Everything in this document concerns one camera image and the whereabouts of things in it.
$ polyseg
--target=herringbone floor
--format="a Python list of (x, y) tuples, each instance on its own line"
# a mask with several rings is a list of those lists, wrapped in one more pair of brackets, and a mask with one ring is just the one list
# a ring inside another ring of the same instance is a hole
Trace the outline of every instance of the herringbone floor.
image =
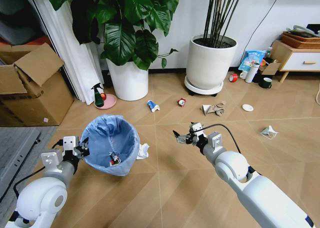
[[(137, 160), (128, 176), (106, 175), (81, 161), (68, 189), (68, 200), (54, 228), (253, 228), (256, 221), (233, 190), (215, 173), (199, 149), (176, 143), (172, 130), (188, 133), (189, 122), (223, 123), (230, 128), (248, 162), (269, 177), (320, 226), (320, 106), (315, 103), (317, 76), (274, 79), (270, 90), (243, 80), (224, 82), (217, 97), (188, 95), (184, 74), (149, 76), (149, 93), (141, 100), (118, 100), (105, 111), (76, 100), (51, 144), (63, 136), (80, 136), (102, 114), (122, 115), (132, 123), (149, 158)], [(177, 100), (185, 98), (185, 107)], [(154, 100), (160, 111), (146, 105)], [(225, 113), (204, 116), (202, 104), (225, 100)], [(250, 104), (253, 112), (242, 110)], [(279, 132), (269, 140), (260, 131)], [(223, 144), (236, 150), (220, 127)]]

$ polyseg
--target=garbage bag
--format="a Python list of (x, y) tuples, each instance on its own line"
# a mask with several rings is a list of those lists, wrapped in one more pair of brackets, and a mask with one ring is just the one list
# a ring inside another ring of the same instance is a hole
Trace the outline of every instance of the garbage bag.
[[(81, 142), (89, 137), (90, 155), (84, 158), (93, 168), (115, 176), (126, 176), (134, 164), (140, 145), (136, 129), (121, 115), (102, 115), (84, 129)], [(121, 163), (110, 166), (110, 153), (115, 152)]]

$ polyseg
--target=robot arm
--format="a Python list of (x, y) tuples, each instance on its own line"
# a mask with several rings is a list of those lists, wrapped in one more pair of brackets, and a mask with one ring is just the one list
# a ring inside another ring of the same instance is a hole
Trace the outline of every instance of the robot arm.
[(65, 136), (59, 144), (63, 144), (63, 152), (51, 149), (41, 154), (44, 177), (32, 181), (22, 190), (5, 228), (51, 227), (66, 203), (67, 187), (77, 171), (79, 160), (90, 154), (88, 141), (86, 138), (80, 144), (77, 136)]
[(187, 135), (173, 131), (177, 142), (199, 147), (261, 227), (315, 228), (311, 218), (270, 179), (255, 171), (241, 153), (226, 151), (220, 133), (206, 136), (200, 123), (192, 123), (189, 131)]

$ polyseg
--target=tape roll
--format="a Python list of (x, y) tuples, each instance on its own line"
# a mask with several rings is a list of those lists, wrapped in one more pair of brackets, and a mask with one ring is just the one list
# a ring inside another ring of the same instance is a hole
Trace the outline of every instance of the tape roll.
[(230, 82), (236, 82), (238, 80), (238, 75), (237, 74), (231, 74), (230, 76), (229, 76), (229, 81)]

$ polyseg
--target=wicker basket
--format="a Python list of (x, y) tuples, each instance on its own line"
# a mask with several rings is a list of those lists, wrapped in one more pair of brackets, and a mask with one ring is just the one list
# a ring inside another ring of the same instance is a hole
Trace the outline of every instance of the wicker basket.
[(305, 38), (302, 36), (290, 34), (289, 32), (283, 32), (282, 34), (301, 42), (320, 43), (320, 37)]
[(303, 42), (282, 34), (282, 42), (296, 49), (320, 49), (320, 42)]

